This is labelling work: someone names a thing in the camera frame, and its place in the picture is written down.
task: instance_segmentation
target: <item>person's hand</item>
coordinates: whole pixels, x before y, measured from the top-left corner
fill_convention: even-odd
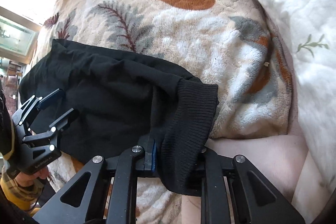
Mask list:
[[[16,178],[15,181],[21,186],[21,187],[29,187],[34,184],[34,179],[41,178],[46,179],[49,175],[48,167],[44,167],[39,172],[36,172],[35,174],[29,176],[25,173],[20,172]]]

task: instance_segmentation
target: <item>black sweatshirt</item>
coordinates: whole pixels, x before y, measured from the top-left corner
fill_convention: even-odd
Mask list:
[[[33,131],[45,132],[70,108],[79,110],[60,149],[83,163],[120,155],[150,132],[163,184],[192,194],[188,177],[213,126],[217,85],[162,59],[57,39],[22,79],[21,102],[57,88],[66,98],[41,111]]]

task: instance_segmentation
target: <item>person's arm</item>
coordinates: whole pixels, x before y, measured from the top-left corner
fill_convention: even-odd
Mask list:
[[[28,176],[24,173],[19,173],[18,176],[12,180],[6,173],[6,168],[2,168],[2,177],[0,180],[0,186],[6,196],[6,198],[14,203],[21,210],[29,211],[31,206],[36,202],[41,195],[43,185],[36,182],[36,178],[40,177],[46,179],[48,176],[48,169],[44,168],[32,176]]]

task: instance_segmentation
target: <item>plaid shirt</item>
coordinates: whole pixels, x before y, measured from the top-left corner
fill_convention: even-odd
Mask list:
[[[6,167],[2,167],[2,183],[1,187],[3,188],[4,193],[9,201],[19,199],[25,203],[33,204],[37,198],[41,195],[43,184],[35,182],[30,187],[21,187],[15,179],[11,179],[6,173]]]

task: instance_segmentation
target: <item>bed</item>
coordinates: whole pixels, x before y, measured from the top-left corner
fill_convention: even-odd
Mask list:
[[[32,65],[65,38],[163,58],[218,84],[207,146],[248,157],[311,223],[336,187],[335,28],[336,0],[57,0]],[[51,163],[53,188],[80,167],[66,154]],[[138,181],[138,224],[199,222],[199,198]]]

